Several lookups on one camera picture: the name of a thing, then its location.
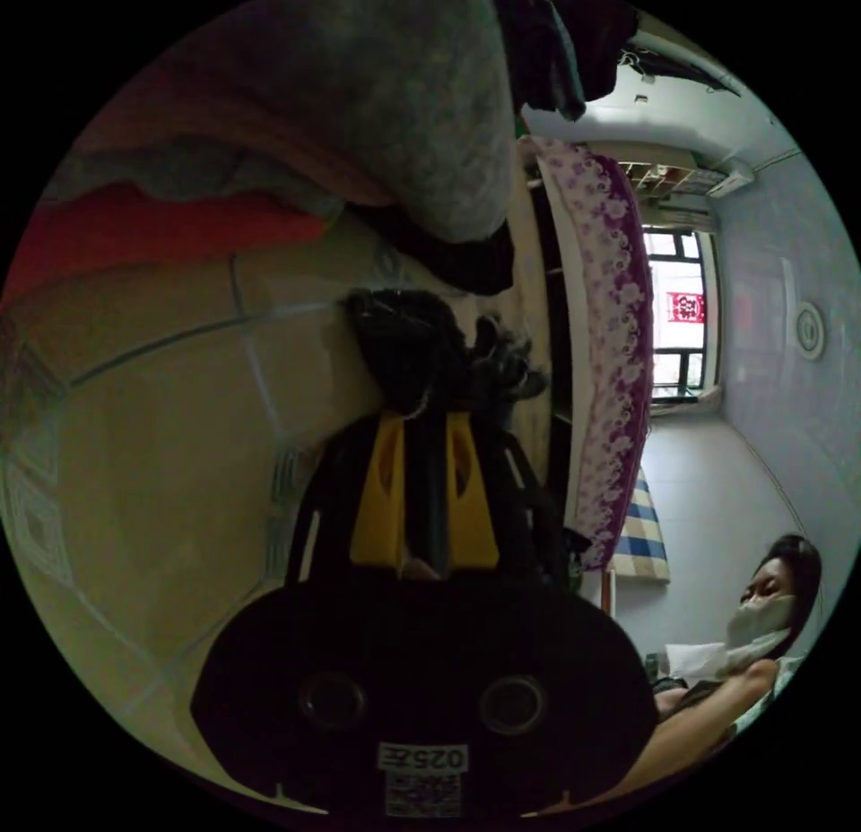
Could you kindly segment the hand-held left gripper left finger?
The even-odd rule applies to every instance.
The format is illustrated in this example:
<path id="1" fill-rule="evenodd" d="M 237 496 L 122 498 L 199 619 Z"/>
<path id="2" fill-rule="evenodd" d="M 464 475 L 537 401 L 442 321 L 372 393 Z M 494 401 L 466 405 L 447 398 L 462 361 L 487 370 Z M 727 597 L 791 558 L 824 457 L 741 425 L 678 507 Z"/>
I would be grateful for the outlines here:
<path id="1" fill-rule="evenodd" d="M 405 438 L 401 417 L 382 417 L 370 450 L 350 561 L 360 568 L 400 568 L 405 545 Z"/>

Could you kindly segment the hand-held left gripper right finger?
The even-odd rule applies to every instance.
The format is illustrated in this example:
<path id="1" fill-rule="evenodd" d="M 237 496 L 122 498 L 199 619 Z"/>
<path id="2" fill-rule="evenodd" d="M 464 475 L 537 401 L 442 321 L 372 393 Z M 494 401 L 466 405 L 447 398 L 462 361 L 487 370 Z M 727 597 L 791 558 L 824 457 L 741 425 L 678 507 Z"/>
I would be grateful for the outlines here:
<path id="1" fill-rule="evenodd" d="M 446 418 L 446 508 L 448 569 L 495 570 L 499 549 L 468 417 Z"/>

